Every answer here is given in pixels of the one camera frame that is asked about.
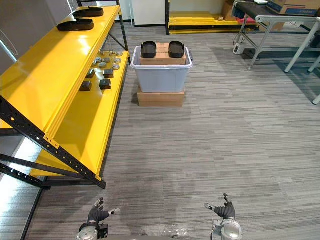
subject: yellow low shelf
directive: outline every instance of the yellow low shelf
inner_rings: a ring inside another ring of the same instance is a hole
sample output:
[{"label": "yellow low shelf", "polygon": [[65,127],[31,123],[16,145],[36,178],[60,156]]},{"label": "yellow low shelf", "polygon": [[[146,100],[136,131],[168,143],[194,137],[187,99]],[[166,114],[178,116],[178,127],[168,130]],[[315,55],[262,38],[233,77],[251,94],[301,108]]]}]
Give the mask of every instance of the yellow low shelf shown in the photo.
[{"label": "yellow low shelf", "polygon": [[208,11],[177,11],[170,12],[168,28],[171,26],[240,26],[238,21],[219,21],[219,14]]},{"label": "yellow low shelf", "polygon": [[[122,82],[125,76],[129,52],[124,51],[121,56],[119,70],[114,70],[111,89],[100,90],[99,83],[103,77],[103,70],[95,68],[95,76],[91,81],[91,91],[78,91],[60,126],[54,140],[67,150],[89,170],[99,174],[104,159],[106,146],[117,108]],[[38,164],[75,172],[50,153],[42,150],[36,162]],[[52,172],[32,169],[31,176],[58,176]]]},{"label": "yellow low shelf", "polygon": [[[53,138],[108,35],[119,6],[92,17],[89,31],[58,31],[54,27],[0,78],[0,94],[27,119]],[[64,22],[73,21],[72,15]],[[0,128],[11,128],[0,120]]]},{"label": "yellow low shelf", "polygon": [[209,33],[238,33],[239,28],[212,28],[212,29],[178,29],[169,30],[170,34],[209,34]]}]

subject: plastic storage container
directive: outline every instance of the plastic storage container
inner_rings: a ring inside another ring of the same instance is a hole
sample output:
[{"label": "plastic storage container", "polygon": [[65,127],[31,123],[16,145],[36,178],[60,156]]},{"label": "plastic storage container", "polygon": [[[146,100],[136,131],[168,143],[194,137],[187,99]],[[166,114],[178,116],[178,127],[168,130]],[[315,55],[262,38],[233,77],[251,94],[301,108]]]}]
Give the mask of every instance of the plastic storage container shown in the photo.
[{"label": "plastic storage container", "polygon": [[134,49],[131,67],[138,77],[141,91],[144,93],[182,92],[188,70],[192,68],[192,59],[187,47],[185,65],[140,65],[141,46]]}]

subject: cardboard box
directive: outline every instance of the cardboard box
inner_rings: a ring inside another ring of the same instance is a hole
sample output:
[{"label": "cardboard box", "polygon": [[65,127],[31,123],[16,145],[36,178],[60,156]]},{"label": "cardboard box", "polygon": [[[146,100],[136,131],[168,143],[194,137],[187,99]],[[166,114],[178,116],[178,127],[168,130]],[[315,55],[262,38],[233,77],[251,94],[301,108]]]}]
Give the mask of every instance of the cardboard box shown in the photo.
[{"label": "cardboard box", "polygon": [[320,0],[269,0],[267,6],[282,15],[315,16]]},{"label": "cardboard box", "polygon": [[140,107],[182,107],[185,92],[142,92],[138,88]]},{"label": "cardboard box", "polygon": [[169,57],[169,43],[156,44],[156,55],[154,58],[140,57],[140,65],[185,65],[187,61],[186,53],[181,58]]},{"label": "cardboard box", "polygon": [[237,21],[235,16],[232,16],[232,7],[233,5],[227,0],[224,1],[221,15],[226,21]]},{"label": "cardboard box", "polygon": [[[280,32],[285,26],[285,22],[278,22],[276,23],[272,29],[271,32]],[[263,26],[259,26],[259,32],[265,32],[266,29]]]}]

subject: white device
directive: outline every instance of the white device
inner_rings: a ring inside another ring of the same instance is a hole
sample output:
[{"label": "white device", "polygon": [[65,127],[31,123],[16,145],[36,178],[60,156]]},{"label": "white device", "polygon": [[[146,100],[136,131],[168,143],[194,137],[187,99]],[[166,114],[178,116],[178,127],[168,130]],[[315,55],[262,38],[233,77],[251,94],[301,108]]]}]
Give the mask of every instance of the white device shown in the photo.
[{"label": "white device", "polygon": [[237,42],[233,49],[233,54],[240,55],[243,54],[246,49],[246,45],[244,43]]},{"label": "white device", "polygon": [[254,0],[254,2],[259,5],[266,5],[268,3],[268,1],[264,1],[264,0]]}]

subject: gray carpet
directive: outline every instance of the gray carpet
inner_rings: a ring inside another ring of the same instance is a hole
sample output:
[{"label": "gray carpet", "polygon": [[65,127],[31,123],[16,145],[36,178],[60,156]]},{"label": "gray carpet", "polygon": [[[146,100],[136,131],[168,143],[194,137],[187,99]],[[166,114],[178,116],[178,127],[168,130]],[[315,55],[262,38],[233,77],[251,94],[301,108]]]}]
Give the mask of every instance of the gray carpet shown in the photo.
[{"label": "gray carpet", "polygon": [[[320,106],[310,100],[320,94],[320,71],[307,73],[315,58],[302,58],[286,74],[289,58],[261,57],[248,71],[249,60],[232,53],[234,33],[166,36],[164,27],[126,26],[131,55],[147,40],[180,40],[192,50],[185,103],[139,107],[129,67],[101,173],[106,190],[53,187],[43,194],[27,239],[74,239],[104,197],[108,208],[121,208],[105,221],[110,235],[207,240],[217,216],[204,203],[222,205],[224,192],[232,196],[244,240],[319,238]],[[119,30],[116,24],[112,32]],[[267,44],[298,46],[305,37],[276,34]]]}]

